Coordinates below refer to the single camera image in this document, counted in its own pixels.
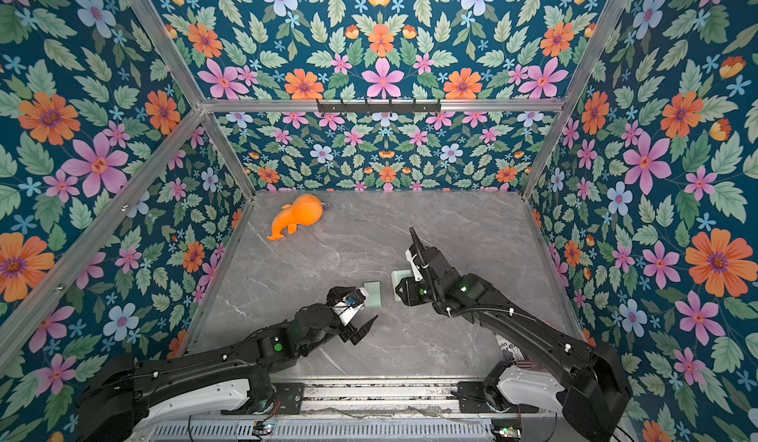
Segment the mint box lid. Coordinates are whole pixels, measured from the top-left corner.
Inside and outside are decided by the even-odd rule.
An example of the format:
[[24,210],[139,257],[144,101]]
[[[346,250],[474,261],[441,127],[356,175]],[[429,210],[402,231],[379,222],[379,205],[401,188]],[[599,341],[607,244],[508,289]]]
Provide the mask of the mint box lid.
[[411,284],[416,282],[415,276],[412,270],[395,270],[391,274],[392,286],[394,294],[398,300],[407,294],[408,288]]

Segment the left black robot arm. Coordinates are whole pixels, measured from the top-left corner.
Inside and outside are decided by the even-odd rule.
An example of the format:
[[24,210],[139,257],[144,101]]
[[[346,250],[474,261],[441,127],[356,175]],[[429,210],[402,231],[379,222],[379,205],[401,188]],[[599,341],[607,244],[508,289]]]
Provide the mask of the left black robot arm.
[[367,335],[370,323],[352,321],[368,298],[364,288],[334,287],[326,302],[225,347],[161,360],[118,355],[80,395],[75,438],[126,441],[134,431],[200,412],[262,414],[274,404],[272,374],[336,337],[357,344]]

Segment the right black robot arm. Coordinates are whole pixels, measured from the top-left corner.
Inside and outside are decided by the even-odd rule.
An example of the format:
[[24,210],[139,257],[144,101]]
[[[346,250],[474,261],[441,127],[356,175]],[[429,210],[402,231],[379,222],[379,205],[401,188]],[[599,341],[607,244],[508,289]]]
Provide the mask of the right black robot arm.
[[618,351],[562,333],[516,305],[495,285],[473,273],[461,275],[416,233],[406,259],[412,276],[395,288],[404,305],[428,304],[447,319],[462,318],[513,343],[538,364],[522,369],[503,362],[487,376],[489,406],[534,406],[562,414],[588,441],[610,441],[632,398]]

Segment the left mint green box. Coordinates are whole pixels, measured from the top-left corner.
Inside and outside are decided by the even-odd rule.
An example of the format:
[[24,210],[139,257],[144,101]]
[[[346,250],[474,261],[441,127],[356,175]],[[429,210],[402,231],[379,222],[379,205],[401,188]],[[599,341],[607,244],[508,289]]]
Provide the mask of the left mint green box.
[[381,300],[381,283],[379,281],[371,281],[363,284],[363,289],[367,293],[365,299],[366,309],[377,309],[382,307]]

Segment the orange plush toy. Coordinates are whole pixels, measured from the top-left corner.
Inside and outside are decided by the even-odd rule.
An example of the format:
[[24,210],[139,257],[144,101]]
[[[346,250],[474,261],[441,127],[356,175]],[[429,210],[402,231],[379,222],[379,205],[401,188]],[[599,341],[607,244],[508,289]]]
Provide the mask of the orange plush toy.
[[272,230],[266,238],[277,241],[284,238],[284,231],[293,235],[299,227],[314,225],[322,218],[324,209],[323,202],[315,195],[300,195],[292,203],[282,206],[272,220]]

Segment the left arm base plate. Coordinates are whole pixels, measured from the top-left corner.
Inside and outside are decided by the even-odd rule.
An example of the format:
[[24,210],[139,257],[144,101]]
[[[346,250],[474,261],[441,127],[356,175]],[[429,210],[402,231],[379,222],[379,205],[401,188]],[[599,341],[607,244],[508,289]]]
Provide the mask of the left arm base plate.
[[248,390],[238,408],[221,410],[223,416],[292,416],[299,414],[304,399],[302,383],[274,383]]

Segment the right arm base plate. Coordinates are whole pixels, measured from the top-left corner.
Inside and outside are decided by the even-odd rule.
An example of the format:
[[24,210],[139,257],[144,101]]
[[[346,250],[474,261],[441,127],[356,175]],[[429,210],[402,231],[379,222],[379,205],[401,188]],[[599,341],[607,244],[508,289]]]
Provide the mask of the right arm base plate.
[[494,386],[482,381],[461,381],[450,391],[462,414],[538,414],[539,408],[511,404]]

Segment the black hook rail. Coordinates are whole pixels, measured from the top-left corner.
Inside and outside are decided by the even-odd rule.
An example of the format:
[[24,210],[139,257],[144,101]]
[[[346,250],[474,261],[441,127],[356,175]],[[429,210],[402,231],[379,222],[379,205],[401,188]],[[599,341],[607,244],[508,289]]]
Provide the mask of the black hook rail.
[[317,100],[320,113],[436,113],[442,112],[440,100]]

